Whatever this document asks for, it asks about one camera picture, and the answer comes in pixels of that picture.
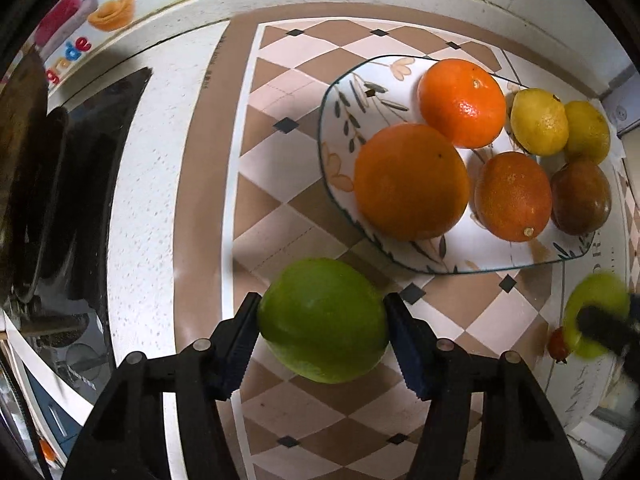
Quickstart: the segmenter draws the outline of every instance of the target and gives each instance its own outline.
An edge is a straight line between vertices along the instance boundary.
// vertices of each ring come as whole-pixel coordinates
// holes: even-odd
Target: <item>large orange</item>
[[[447,232],[470,192],[465,164],[449,140],[410,123],[380,130],[361,148],[353,187],[365,218],[403,241]]]
[[[518,152],[491,158],[476,182],[476,213],[494,235],[510,242],[538,236],[551,216],[551,185],[535,160]]]
[[[418,85],[420,113],[459,148],[482,148],[504,126],[507,105],[489,73],[464,59],[432,65]]]

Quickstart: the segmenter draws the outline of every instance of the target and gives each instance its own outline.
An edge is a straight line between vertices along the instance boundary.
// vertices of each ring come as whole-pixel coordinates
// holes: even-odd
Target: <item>brown border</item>
[[[259,23],[345,16],[392,20],[448,30],[513,52],[583,94],[595,93],[558,65],[513,40],[471,23],[422,10],[374,4],[293,4],[254,10],[231,19],[209,63],[191,119],[174,225],[176,350],[208,337],[222,314],[220,249],[228,156],[236,108]]]

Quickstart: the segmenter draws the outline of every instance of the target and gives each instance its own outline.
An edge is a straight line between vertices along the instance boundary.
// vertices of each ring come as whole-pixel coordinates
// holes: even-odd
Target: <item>plate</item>
[[[492,235],[479,222],[471,203],[445,235],[415,242],[400,242],[383,235],[360,214],[353,192],[353,170],[360,148],[391,124],[424,123],[417,103],[417,85],[422,74],[436,62],[419,57],[376,57],[329,86],[320,109],[318,149],[322,178],[333,202],[380,251],[395,263],[417,272],[461,274],[507,270],[584,256],[594,234],[570,236],[549,221],[534,240],[507,242]],[[500,76],[492,77],[508,103],[517,91],[526,88]],[[523,152],[505,128],[485,148],[458,149],[472,183],[489,158],[511,151]],[[546,157],[541,165],[550,176],[564,163],[561,159],[561,156]]]

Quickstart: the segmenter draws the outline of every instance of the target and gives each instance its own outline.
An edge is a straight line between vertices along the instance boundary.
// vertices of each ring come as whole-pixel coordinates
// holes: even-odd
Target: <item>small red fruit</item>
[[[564,342],[564,336],[562,335],[562,327],[556,328],[549,337],[549,342],[546,344],[546,349],[549,355],[556,360],[556,363],[566,364],[566,359],[569,357],[571,351],[567,348]]]

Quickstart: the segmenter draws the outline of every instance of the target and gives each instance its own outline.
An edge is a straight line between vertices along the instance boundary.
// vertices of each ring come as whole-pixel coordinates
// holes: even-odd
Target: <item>black cable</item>
[[[6,377],[6,382],[9,385],[9,388],[11,388],[11,391],[14,393],[15,400],[18,402],[20,413],[22,414],[24,423],[27,426],[27,432],[29,433],[31,445],[33,446],[33,450],[36,453],[36,458],[38,459],[40,469],[42,469],[42,476],[44,477],[44,480],[53,480],[53,476],[51,476],[51,471],[49,469],[49,464],[44,458],[44,452],[42,451],[42,446],[40,445],[40,438],[36,433],[36,428],[33,424],[33,419],[31,418],[31,412],[29,410],[29,407],[27,406],[27,401],[24,398],[24,394],[22,393],[20,386],[18,386],[17,381],[15,380],[14,371],[11,370],[11,366],[1,349],[0,368],[2,368],[2,373]]]

